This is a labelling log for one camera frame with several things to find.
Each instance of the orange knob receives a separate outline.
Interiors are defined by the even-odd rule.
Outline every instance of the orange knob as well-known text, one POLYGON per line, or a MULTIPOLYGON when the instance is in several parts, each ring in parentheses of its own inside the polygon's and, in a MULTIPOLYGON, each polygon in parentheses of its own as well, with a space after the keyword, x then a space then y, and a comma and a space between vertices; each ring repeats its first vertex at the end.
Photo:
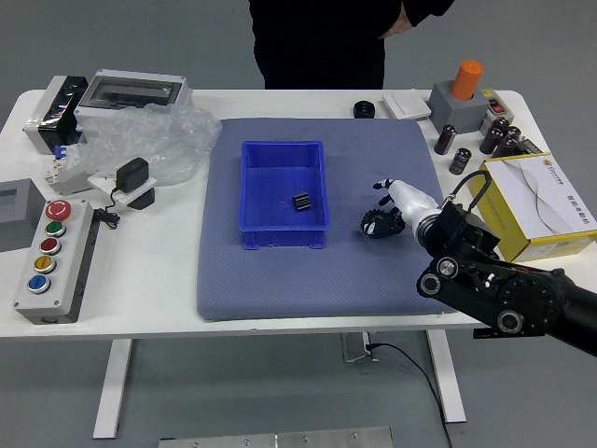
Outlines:
POLYGON ((452 96, 462 101, 470 100, 475 94, 483 70, 483 64, 479 61, 464 61, 451 86, 452 96))

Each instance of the black clothing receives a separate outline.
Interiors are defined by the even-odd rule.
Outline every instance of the black clothing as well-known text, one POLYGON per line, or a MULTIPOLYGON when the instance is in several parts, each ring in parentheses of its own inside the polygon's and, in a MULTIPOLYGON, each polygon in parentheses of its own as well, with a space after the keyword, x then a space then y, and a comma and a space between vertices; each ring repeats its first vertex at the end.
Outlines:
MULTIPOLYGON (((405 0, 413 26, 453 0, 405 0)), ((381 89, 378 37, 400 14, 398 0, 251 0, 255 59, 266 89, 381 89)))

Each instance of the person's hand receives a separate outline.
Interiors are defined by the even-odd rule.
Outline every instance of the person's hand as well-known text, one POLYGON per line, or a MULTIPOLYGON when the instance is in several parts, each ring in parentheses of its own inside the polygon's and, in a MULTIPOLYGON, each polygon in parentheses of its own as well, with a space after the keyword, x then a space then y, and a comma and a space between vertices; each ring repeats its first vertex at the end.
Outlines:
POLYGON ((412 28, 412 25, 410 24, 409 18, 407 17, 407 13, 404 10, 404 4, 403 4, 402 9, 400 10, 400 15, 398 16, 398 20, 396 21, 396 23, 394 23, 394 25, 392 25, 392 28, 390 28, 388 31, 386 31, 382 35, 380 35, 378 38, 385 39, 391 35, 398 35, 400 33, 404 33, 405 31, 408 31, 410 28, 412 28))

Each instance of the black cylinder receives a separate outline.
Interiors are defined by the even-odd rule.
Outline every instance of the black cylinder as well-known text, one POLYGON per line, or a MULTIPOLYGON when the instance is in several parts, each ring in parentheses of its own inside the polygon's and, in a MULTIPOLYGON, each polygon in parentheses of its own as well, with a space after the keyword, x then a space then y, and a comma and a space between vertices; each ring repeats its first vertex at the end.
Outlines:
POLYGON ((503 133, 506 133, 508 126, 510 125, 510 122, 505 119, 504 117, 498 117, 497 119, 495 119, 492 123, 492 128, 497 128, 500 131, 502 131, 503 133))
POLYGON ((495 151, 497 145, 502 140, 503 136, 504 133, 502 132, 502 130, 500 130, 499 128, 491 128, 487 132, 487 135, 485 135, 485 138, 483 139, 483 142, 479 147, 479 151, 487 155, 492 154, 495 151))
POLYGON ((516 142, 510 137, 504 137, 493 152, 492 159, 514 156, 516 154, 516 142))
POLYGON ((356 119, 375 118, 375 105, 369 101, 359 101, 354 104, 353 114, 356 119))
POLYGON ((445 125, 444 129, 441 131, 441 135, 439 136, 435 147, 433 148, 436 154, 439 154, 440 156, 445 156, 450 150, 451 142, 454 141, 455 136, 456 128, 454 128, 451 124, 445 125))
POLYGON ((470 160, 472 154, 465 147, 461 147, 456 151, 454 159, 451 161, 449 171, 453 175, 461 175, 466 168, 466 164, 470 160))
POLYGON ((508 126, 506 135, 504 137, 510 137, 515 142, 518 142, 521 138, 521 130, 516 126, 508 126))

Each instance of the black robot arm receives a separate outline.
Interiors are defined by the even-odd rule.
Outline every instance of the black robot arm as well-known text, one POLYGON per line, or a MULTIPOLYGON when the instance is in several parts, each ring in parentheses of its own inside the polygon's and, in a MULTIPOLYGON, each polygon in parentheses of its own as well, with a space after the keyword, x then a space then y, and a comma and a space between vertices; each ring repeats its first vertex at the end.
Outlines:
POLYGON ((488 325, 475 331, 477 338, 548 334, 597 356, 597 294, 562 269, 499 260, 498 241, 461 205, 444 204, 423 238, 433 261, 417 282, 419 294, 488 325))

